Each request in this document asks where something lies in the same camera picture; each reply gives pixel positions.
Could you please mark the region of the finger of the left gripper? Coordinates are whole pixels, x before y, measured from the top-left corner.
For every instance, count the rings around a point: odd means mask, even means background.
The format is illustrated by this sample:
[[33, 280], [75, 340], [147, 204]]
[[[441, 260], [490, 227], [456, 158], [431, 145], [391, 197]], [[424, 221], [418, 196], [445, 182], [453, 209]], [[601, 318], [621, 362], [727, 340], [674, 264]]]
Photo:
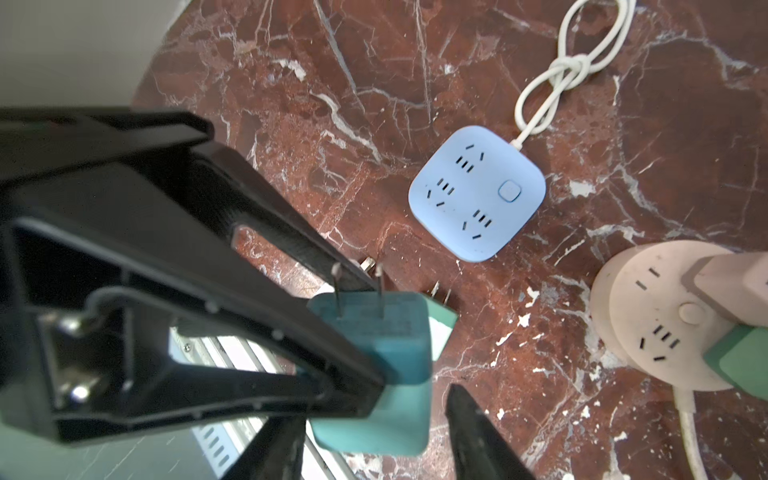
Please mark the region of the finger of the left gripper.
[[4, 107], [1, 184], [121, 163], [226, 244], [245, 226], [345, 292], [375, 281], [347, 259], [236, 150], [211, 121], [181, 109]]
[[1, 195], [1, 418], [65, 445], [243, 417], [362, 418], [382, 370], [119, 163]]

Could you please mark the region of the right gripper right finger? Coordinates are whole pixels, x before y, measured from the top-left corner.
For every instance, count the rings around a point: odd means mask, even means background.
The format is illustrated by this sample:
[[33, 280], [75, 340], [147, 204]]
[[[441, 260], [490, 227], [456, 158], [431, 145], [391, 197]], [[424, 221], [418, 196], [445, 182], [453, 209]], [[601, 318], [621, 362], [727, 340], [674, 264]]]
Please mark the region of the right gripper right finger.
[[534, 479], [463, 386], [450, 385], [445, 415], [458, 480]]

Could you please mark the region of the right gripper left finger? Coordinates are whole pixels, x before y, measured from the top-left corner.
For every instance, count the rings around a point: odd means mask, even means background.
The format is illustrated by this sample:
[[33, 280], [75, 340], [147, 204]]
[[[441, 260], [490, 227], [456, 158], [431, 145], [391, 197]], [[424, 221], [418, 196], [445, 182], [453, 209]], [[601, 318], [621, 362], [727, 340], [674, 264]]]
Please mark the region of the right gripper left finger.
[[222, 480], [299, 480], [306, 417], [271, 417]]

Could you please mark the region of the light green plug adapter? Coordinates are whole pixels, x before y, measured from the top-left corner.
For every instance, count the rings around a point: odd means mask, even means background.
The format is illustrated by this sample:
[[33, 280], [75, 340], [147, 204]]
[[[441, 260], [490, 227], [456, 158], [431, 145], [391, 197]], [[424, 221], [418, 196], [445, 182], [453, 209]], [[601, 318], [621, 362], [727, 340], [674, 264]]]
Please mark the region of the light green plug adapter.
[[433, 362], [436, 362], [442, 355], [459, 318], [458, 313], [447, 305], [451, 291], [448, 291], [445, 298], [440, 301], [437, 298], [439, 289], [440, 282], [436, 281], [430, 293], [425, 295], [428, 306]]

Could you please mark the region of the blue square power strip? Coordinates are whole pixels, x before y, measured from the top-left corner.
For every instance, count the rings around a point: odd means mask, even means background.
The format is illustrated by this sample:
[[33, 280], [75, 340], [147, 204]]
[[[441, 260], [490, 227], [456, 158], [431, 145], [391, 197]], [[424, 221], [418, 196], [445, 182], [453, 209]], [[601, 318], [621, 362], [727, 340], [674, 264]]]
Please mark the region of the blue square power strip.
[[458, 259], [496, 255], [542, 204], [540, 169], [482, 126], [452, 134], [413, 179], [408, 203], [419, 223]]

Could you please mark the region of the pink round power strip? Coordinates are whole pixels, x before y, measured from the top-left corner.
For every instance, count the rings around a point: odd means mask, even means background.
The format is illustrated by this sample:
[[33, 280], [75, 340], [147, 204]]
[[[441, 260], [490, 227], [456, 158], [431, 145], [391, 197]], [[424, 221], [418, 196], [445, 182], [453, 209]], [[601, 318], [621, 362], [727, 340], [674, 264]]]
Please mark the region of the pink round power strip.
[[591, 287], [594, 327], [616, 357], [674, 387], [716, 392], [733, 387], [705, 353], [738, 324], [694, 285], [715, 257], [734, 253], [693, 240], [650, 243], [613, 256]]

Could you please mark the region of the pink plug adapter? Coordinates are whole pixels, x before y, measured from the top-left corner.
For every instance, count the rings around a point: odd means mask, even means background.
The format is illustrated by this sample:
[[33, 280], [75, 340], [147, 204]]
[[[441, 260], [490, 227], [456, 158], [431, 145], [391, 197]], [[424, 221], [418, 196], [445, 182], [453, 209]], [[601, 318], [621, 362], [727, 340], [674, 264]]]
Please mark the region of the pink plug adapter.
[[767, 327], [767, 253], [723, 254], [697, 260], [682, 284], [719, 315]]

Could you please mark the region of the teal plug adapter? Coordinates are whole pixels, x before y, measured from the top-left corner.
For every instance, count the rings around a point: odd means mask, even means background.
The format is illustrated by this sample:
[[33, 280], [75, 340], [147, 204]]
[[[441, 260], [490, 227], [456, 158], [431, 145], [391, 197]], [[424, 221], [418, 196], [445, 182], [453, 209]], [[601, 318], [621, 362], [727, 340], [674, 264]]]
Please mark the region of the teal plug adapter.
[[341, 292], [342, 267], [331, 268], [333, 293], [316, 295], [309, 309], [380, 369], [384, 388], [371, 413], [358, 419], [310, 422], [317, 444], [348, 454], [421, 455], [429, 443], [432, 337], [421, 293]]

